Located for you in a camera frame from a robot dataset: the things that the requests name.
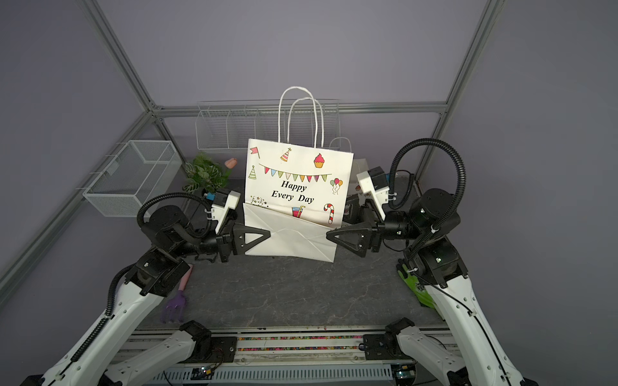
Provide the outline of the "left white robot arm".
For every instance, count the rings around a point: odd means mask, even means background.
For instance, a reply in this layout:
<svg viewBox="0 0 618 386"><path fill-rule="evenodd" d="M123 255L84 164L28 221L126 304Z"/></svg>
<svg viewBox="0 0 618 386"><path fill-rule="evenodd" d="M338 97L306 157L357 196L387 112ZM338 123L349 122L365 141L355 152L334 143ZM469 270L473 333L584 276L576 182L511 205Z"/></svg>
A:
<svg viewBox="0 0 618 386"><path fill-rule="evenodd" d="M195 230L175 205L158 208L138 226L152 246L111 281L106 308L82 338L42 375L28 376L25 385L141 385L187 359L222 361L212 348L212 333L195 321L184 323L163 343L135 356L125 365L112 360L136 327L182 281L190 266L184 260L208 251L243 254L270 237L260 228L229 220L229 233Z"/></svg>

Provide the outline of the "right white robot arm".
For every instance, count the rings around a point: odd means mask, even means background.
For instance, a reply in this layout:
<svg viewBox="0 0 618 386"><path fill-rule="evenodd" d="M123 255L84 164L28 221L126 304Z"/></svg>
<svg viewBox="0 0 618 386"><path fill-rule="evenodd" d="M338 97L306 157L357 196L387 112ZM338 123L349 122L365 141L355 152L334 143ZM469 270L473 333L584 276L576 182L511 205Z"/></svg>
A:
<svg viewBox="0 0 618 386"><path fill-rule="evenodd" d="M397 263L402 278L416 278L428 293L436 310L447 323L459 354L423 334L408 318L391 323L383 336L365 342L365 355L400 359L410 357L422 365L441 385L533 385L510 361L492 331L476 299L468 269L446 235L460 223L457 213L434 228L433 223L447 212L453 196L434 188L413 202L409 211L381 215L371 200L349 196L344 209L343 228L328 232L327 238L359 257L378 252L383 241L407 242L407 249L428 235L420 251Z"/></svg>

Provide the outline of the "white party paper bag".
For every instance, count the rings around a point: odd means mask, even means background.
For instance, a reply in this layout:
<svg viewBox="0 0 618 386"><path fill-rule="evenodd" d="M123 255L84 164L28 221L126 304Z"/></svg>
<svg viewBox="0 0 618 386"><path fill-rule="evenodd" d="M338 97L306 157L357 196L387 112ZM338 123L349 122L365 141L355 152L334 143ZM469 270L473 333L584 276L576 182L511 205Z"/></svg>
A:
<svg viewBox="0 0 618 386"><path fill-rule="evenodd" d="M332 263L326 236L343 223L353 154L256 138L247 151L245 224L270 231L249 255Z"/></svg>

